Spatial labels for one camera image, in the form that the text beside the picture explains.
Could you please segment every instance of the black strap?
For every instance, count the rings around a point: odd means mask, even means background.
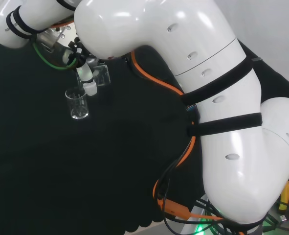
[[[19,9],[21,6],[17,7],[16,10],[13,12],[13,17],[14,20],[16,21],[16,23],[18,24],[18,26],[25,32],[27,33],[31,33],[31,34],[38,34],[38,33],[42,33],[44,30],[35,30],[30,28],[28,25],[25,24],[25,22],[22,20],[20,14],[19,14]]]
[[[65,7],[68,10],[71,11],[75,11],[76,7],[69,5],[67,2],[65,2],[64,0],[56,0],[60,5],[62,5],[63,7]]]
[[[262,114],[247,114],[205,122],[188,128],[189,136],[208,136],[229,131],[258,127],[263,124]]]
[[[252,69],[252,61],[246,57],[241,63],[223,76],[193,92],[183,94],[181,100],[187,106],[204,101],[231,87],[244,78]]]
[[[20,32],[18,29],[16,29],[16,27],[13,25],[12,21],[11,21],[11,15],[14,11],[12,11],[11,13],[9,13],[6,17],[6,23],[7,26],[9,27],[9,29],[15,33],[17,36],[21,37],[21,38],[25,38],[25,39],[30,39],[32,37],[32,35],[27,35],[24,34],[22,32]]]

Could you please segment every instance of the black cloth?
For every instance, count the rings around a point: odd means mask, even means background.
[[[246,50],[252,58],[255,56]],[[159,55],[136,52],[153,76],[176,85]],[[189,138],[177,94],[107,62],[112,84],[70,118],[71,71],[44,64],[31,46],[0,45],[0,235],[122,235],[161,221],[152,189]],[[263,100],[289,97],[289,82],[255,62]],[[200,142],[176,169],[169,198],[192,207],[204,194]]]

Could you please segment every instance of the white robot arm segment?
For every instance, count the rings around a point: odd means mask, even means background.
[[[27,38],[15,34],[8,26],[6,18],[10,14],[10,22],[27,37],[33,30],[44,30],[54,23],[63,20],[74,13],[81,0],[4,0],[0,6],[0,44],[9,48],[21,48],[28,43]],[[14,13],[19,6],[19,16],[22,23],[17,23]]]
[[[245,59],[213,0],[83,0],[75,24],[84,46],[101,59],[152,46],[185,93],[215,81]],[[261,86],[252,70],[197,106],[200,122],[205,123],[260,113],[260,103]],[[270,106],[264,107],[263,113]],[[276,125],[288,128],[286,123]],[[278,136],[271,128],[254,127],[201,137],[205,192],[226,218],[255,223],[279,197],[289,179],[289,142],[283,132]],[[230,160],[230,154],[239,157]],[[265,184],[265,177],[272,182]]]

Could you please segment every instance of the clear glass cup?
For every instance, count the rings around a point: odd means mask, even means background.
[[[98,87],[111,84],[111,78],[107,65],[93,67],[93,79]]]
[[[67,98],[70,115],[73,119],[79,120],[89,116],[87,94],[85,93],[85,90],[75,87],[67,90],[65,96]]]

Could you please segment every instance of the black fabric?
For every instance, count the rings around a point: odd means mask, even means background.
[[[69,5],[67,2],[65,2],[64,0],[56,0],[60,5],[62,5],[63,7],[65,7],[66,9],[68,10],[71,10],[71,11],[75,11],[76,10],[76,7],[73,7],[71,5]]]
[[[262,124],[263,119],[261,113],[247,114],[190,126],[188,128],[188,134],[189,136],[208,136],[229,131],[258,127]]]
[[[45,31],[45,29],[43,30],[35,30],[30,28],[28,25],[26,25],[26,23],[22,20],[20,14],[19,14],[19,9],[21,6],[18,6],[16,8],[16,10],[13,12],[13,17],[14,20],[16,21],[16,23],[18,24],[18,26],[25,32],[27,33],[31,33],[31,34],[38,34],[38,33],[42,33],[43,31]]]
[[[252,60],[246,57],[241,63],[239,63],[232,70],[228,71],[216,80],[208,83],[207,85],[181,96],[182,102],[189,106],[201,101],[204,101],[210,97],[217,95],[218,93],[226,90],[235,83],[239,82],[253,69]]]
[[[31,35],[27,35],[24,34],[22,32],[20,32],[18,29],[16,29],[16,27],[13,25],[12,21],[11,21],[11,15],[14,11],[12,11],[11,13],[9,13],[6,17],[6,24],[9,27],[9,29],[15,33],[17,36],[21,37],[21,38],[25,38],[25,39],[30,39]]]
[[[111,88],[73,121],[72,71],[51,69],[30,45],[0,45],[0,61],[0,234],[122,235],[162,220],[153,186],[190,141],[176,94],[109,61]],[[170,199],[190,206],[204,194],[201,166],[196,147]]]

